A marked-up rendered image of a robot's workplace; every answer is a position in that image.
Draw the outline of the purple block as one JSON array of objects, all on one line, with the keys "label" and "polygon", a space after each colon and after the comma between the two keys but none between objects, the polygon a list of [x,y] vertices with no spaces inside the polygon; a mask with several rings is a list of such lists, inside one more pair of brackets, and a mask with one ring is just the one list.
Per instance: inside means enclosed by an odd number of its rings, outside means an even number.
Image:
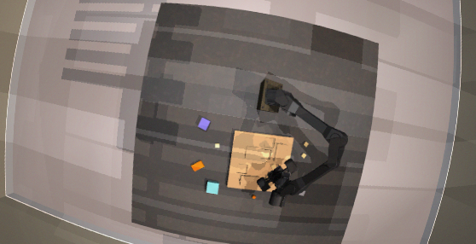
[{"label": "purple block", "polygon": [[202,118],[200,124],[198,127],[200,127],[201,129],[205,130],[207,129],[208,125],[210,124],[211,121],[207,120],[207,119],[204,119]]}]

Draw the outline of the light blue flat block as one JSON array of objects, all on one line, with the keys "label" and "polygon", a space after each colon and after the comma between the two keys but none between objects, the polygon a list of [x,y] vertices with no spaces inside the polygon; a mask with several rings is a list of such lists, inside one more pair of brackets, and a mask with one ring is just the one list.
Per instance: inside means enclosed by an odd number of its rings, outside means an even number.
[{"label": "light blue flat block", "polygon": [[218,194],[218,185],[219,185],[219,182],[215,182],[215,181],[211,181],[211,180],[208,180],[207,182],[207,193],[210,193],[210,194]]}]

